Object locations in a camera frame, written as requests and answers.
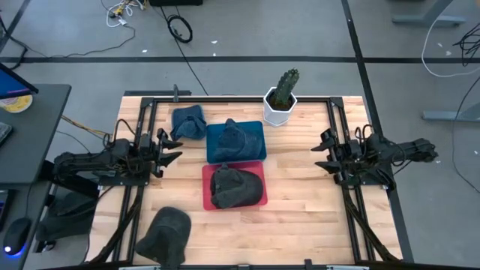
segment white pot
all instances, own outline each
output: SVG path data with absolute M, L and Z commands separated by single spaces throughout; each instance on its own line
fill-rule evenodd
M 290 114 L 292 114 L 293 107 L 295 107 L 295 105 L 297 104 L 297 99 L 293 94 L 291 94 L 293 104 L 292 107 L 290 107 L 290 109 L 287 111 L 279 111 L 272 109 L 269 102 L 267 101 L 267 97 L 270 95 L 270 93 L 272 93 L 274 89 L 276 89 L 276 87 L 271 87 L 270 90 L 268 90 L 267 94 L 263 97 L 263 119 L 265 119 L 266 122 L 268 122 L 274 127 L 280 127 L 281 125 L 287 123 Z

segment computer screen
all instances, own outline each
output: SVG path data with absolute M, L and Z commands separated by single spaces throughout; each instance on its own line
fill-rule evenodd
M 16 75 L 13 71 L 0 64 L 0 99 L 15 98 L 38 93 L 38 90 Z

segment blue cloth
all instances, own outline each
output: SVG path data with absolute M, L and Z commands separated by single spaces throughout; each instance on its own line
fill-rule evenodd
M 206 135 L 206 128 L 207 124 L 200 105 L 173 110 L 170 136 L 174 141 L 181 137 L 201 140 Z
M 218 138 L 214 153 L 216 161 L 256 160 L 262 151 L 262 138 L 244 130 L 231 118 L 225 122 L 225 130 Z

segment white cable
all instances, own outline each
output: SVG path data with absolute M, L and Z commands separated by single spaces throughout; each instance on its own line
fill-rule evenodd
M 430 68 L 428 68 L 427 64 L 425 63 L 425 60 L 424 60 L 424 54 L 425 54 L 425 47 L 427 46 L 427 41 L 428 41 L 428 36 L 430 36 L 430 32 L 432 31 L 432 28 L 434 27 L 435 23 L 437 22 L 438 18 L 440 18 L 440 16 L 442 15 L 442 13 L 433 21 L 432 23 L 432 26 L 430 26 L 430 29 L 428 29 L 428 32 L 427 32 L 427 37 L 425 37 L 425 42 L 423 44 L 423 50 L 421 51 L 421 62 L 423 63 L 423 65 L 425 66 L 425 68 L 427 69 L 427 71 L 434 75 L 435 77 L 439 77 L 439 78 L 450 78 L 450 77 L 455 77 L 455 76 L 463 76 L 463 75 L 470 75 L 470 74 L 474 74 L 475 72 L 477 72 L 478 70 L 480 70 L 480 67 L 477 67 L 476 69 L 472 70 L 472 71 L 469 71 L 469 72 L 466 72 L 466 73 L 455 73 L 455 74 L 449 74 L 449 75 L 439 75 L 437 73 L 434 73 L 432 70 L 430 70 Z
M 116 5 L 113 5 L 112 7 L 110 7 L 110 8 L 108 9 L 108 11 L 106 12 L 106 26 L 108 26 L 108 27 L 110 27 L 110 28 L 114 28 L 114 27 L 117 27 L 117 26 L 121 26 L 121 25 L 122 25 L 120 22 L 117 23 L 117 24 L 115 24 L 115 25 L 110 25 L 108 22 L 109 22 L 109 18 L 110 18 L 110 13 L 112 13 L 111 10 L 112 10 L 113 8 L 118 7 L 119 5 L 123 5 L 123 4 L 124 4 L 124 2 L 121 1 L 120 3 L 118 3 L 118 4 L 116 4 Z M 132 8 L 131 8 L 130 6 L 136 7 L 137 5 L 130 3 L 130 4 L 127 4 L 127 5 L 125 6 L 125 10 L 127 11 L 127 15 L 130 16 L 130 17 L 132 17 L 132 16 L 134 15 L 134 10 L 132 10 Z M 118 19 L 119 19 L 119 20 L 123 20 L 122 16 L 118 16 Z

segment floor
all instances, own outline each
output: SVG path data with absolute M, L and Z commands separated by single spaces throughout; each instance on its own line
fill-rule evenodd
M 107 6 L 117 3 L 103 2 Z M 452 166 L 452 124 L 421 119 L 423 110 L 456 110 L 478 75 L 430 75 L 419 62 L 428 28 L 391 22 L 392 14 L 421 13 L 432 3 L 348 1 L 383 133 L 396 142 L 424 137 L 439 152 L 437 162 L 413 163 L 396 176 L 414 259 L 417 263 L 480 267 L 480 197 Z M 21 6 L 25 9 L 19 18 Z M 133 32 L 107 27 L 100 0 L 4 0 L 0 9 L 7 27 L 14 22 L 14 37 L 48 56 L 116 46 Z M 197 56 L 191 66 L 210 95 L 263 95 L 284 71 L 298 68 L 297 95 L 365 96 L 365 81 L 362 84 L 341 1 L 205 0 L 202 6 L 179 10 L 194 34 L 193 41 L 181 47 L 186 56 Z M 175 9 L 167 7 L 165 11 L 172 14 Z M 462 16 L 466 23 L 435 28 L 425 57 L 448 62 L 460 57 L 460 50 L 452 44 L 478 23 L 480 7 L 474 0 L 453 1 L 445 14 Z M 168 90 L 177 84 L 193 95 L 204 95 L 164 21 L 151 8 L 139 11 L 135 7 L 126 20 L 136 29 L 136 37 L 118 49 L 67 61 L 29 52 L 29 64 L 16 72 L 31 83 L 72 85 L 64 114 L 105 131 L 113 130 L 126 90 Z M 20 53 L 9 41 L 0 60 Z M 477 66 L 429 64 L 438 74 L 471 71 Z M 480 92 L 474 89 L 464 106 L 479 98 Z M 371 100 L 367 101 L 374 119 Z M 58 130 L 74 135 L 90 151 L 102 149 L 100 140 L 64 122 Z M 477 124 L 456 124 L 458 169 L 477 187 L 479 135 Z M 84 149 L 71 138 L 58 135 L 48 158 L 65 151 Z M 31 255 L 25 269 L 75 265 L 85 249 L 85 236 L 62 239 L 55 250 Z

